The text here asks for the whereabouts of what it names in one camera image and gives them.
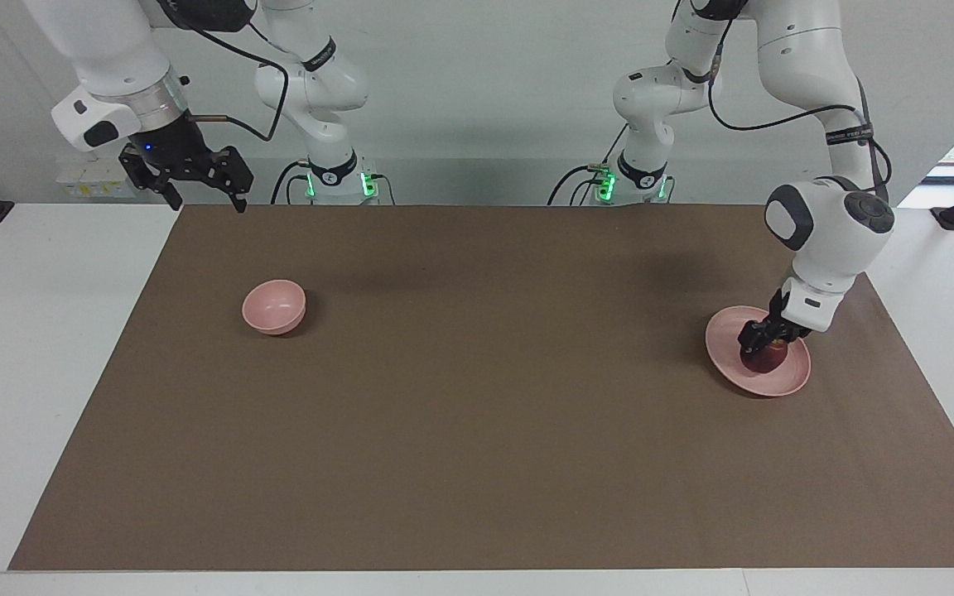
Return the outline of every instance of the white table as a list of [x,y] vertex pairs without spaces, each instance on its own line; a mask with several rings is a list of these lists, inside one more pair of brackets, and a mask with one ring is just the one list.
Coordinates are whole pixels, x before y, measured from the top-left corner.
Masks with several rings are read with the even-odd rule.
[[[174,220],[22,204],[0,226],[0,594],[954,594],[954,570],[5,573]],[[954,423],[954,233],[902,211],[871,279]]]

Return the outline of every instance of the white robot link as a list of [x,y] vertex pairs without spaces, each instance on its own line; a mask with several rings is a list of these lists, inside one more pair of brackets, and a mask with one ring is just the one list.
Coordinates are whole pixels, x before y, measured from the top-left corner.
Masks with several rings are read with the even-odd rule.
[[845,57],[837,0],[681,0],[667,35],[669,64],[629,73],[614,90],[628,139],[610,158],[595,203],[654,199],[675,140],[665,118],[715,102],[723,39],[735,19],[757,23],[760,78],[769,93],[821,120],[833,170],[780,186],[766,204],[769,229],[797,256],[771,315],[742,329],[747,359],[772,343],[829,329],[856,277],[889,241],[894,212],[864,90]]
[[[179,209],[182,197],[171,181],[200,181],[228,194],[235,208],[245,211],[253,173],[234,147],[209,150],[197,125],[234,119],[190,113],[181,81],[152,39],[151,17],[211,38],[209,31],[241,31],[253,19],[254,8],[245,0],[23,2],[79,78],[79,87],[52,110],[73,147],[93,151],[126,137],[120,161],[139,189],[161,194]],[[269,41],[296,61],[283,67],[296,72],[289,78],[283,112],[306,140],[304,162],[315,174],[308,193],[331,203],[363,203],[376,193],[376,185],[334,112],[364,105],[366,79],[337,54],[314,0],[265,0],[263,10]],[[258,69],[258,93],[269,105],[282,101],[283,79],[276,70]],[[264,140],[275,131],[272,126],[262,136],[249,129]]]

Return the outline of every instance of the brown table mat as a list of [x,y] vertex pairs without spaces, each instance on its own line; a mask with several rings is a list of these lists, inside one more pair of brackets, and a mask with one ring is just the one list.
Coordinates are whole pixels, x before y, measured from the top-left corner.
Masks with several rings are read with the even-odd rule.
[[188,207],[11,569],[954,567],[954,430],[866,279],[800,395],[708,362],[791,257],[752,207]]

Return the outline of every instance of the gray wall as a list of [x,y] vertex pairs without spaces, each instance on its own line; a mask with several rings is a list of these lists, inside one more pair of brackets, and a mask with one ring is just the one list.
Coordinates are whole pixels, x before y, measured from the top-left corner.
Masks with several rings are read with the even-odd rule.
[[[673,4],[323,0],[322,7],[342,52],[372,80],[369,105],[347,117],[356,144],[393,175],[402,200],[535,204],[568,166],[605,152],[620,126],[610,102],[614,81],[665,61]],[[897,2],[841,4],[850,59],[897,166],[899,200],[954,144],[954,2],[916,0],[906,10]],[[231,38],[270,55],[253,35]],[[253,92],[253,65],[186,31],[157,31],[156,39],[194,80],[188,94],[196,112],[269,122]],[[756,123],[794,112],[761,87],[752,23],[735,27],[727,53],[726,117]],[[63,199],[57,162],[83,157],[57,136],[48,112],[73,87],[75,75],[18,0],[0,0],[1,195]],[[757,203],[780,182],[829,166],[814,118],[750,133],[724,131],[708,113],[673,125],[678,200]],[[253,162],[261,177],[253,200],[266,200],[281,164],[303,154],[288,126],[270,144],[231,127],[207,132],[212,146],[235,144]]]

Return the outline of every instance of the pink plate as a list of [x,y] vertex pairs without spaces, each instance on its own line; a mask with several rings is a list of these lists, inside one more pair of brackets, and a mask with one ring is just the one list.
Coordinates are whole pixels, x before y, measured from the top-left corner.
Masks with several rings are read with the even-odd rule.
[[304,320],[307,298],[303,288],[285,279],[260,284],[242,304],[249,327],[264,335],[285,335]]
[[734,306],[712,317],[705,329],[705,347],[709,358],[728,381],[761,397],[786,397],[800,392],[812,374],[812,356],[805,340],[790,344],[787,361],[768,374],[746,368],[739,354],[739,334],[751,320],[764,320],[767,310],[753,306]]

